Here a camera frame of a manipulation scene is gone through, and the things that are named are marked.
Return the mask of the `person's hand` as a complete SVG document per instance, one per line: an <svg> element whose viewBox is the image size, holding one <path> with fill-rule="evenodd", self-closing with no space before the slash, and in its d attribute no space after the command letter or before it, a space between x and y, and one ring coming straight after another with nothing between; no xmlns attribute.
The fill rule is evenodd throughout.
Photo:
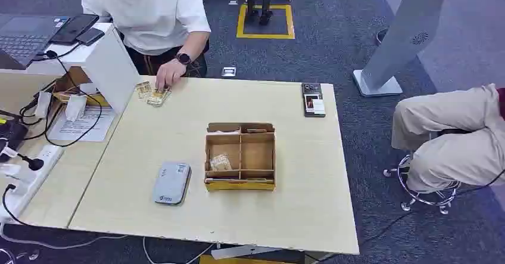
<svg viewBox="0 0 505 264"><path fill-rule="evenodd" d="M163 91L172 87L186 73L187 65L182 64L177 59L162 64L155 79L155 89Z"/></svg>

